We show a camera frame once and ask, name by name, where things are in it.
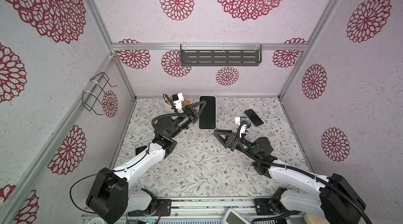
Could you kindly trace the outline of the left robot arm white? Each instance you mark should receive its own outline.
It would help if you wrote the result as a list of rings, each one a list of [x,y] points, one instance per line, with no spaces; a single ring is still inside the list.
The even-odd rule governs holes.
[[[167,158],[175,149],[175,138],[191,124],[195,124],[206,101],[186,105],[181,113],[169,113],[152,119],[154,138],[140,148],[136,156],[114,169],[103,168],[94,175],[95,180],[86,200],[91,214],[108,224],[114,224],[123,215],[140,211],[151,215],[157,209],[157,196],[147,189],[130,192],[135,182],[155,164]]]

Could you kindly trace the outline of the black phone with screen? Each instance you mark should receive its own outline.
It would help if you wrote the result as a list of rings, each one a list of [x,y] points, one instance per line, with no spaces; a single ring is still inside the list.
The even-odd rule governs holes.
[[[216,129],[216,97],[200,96],[199,102],[206,101],[206,105],[199,118],[199,128],[202,130]]]

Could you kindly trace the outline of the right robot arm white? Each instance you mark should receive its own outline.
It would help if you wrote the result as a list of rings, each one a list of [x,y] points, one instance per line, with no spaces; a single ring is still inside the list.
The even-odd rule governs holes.
[[[357,192],[339,175],[317,175],[287,165],[272,155],[267,137],[250,142],[243,131],[215,130],[214,137],[231,151],[239,151],[253,160],[255,171],[275,181],[302,190],[297,193],[285,187],[278,188],[269,198],[256,199],[255,209],[260,221],[286,219],[305,213],[326,219],[331,224],[358,224],[371,222],[365,213],[366,205]]]

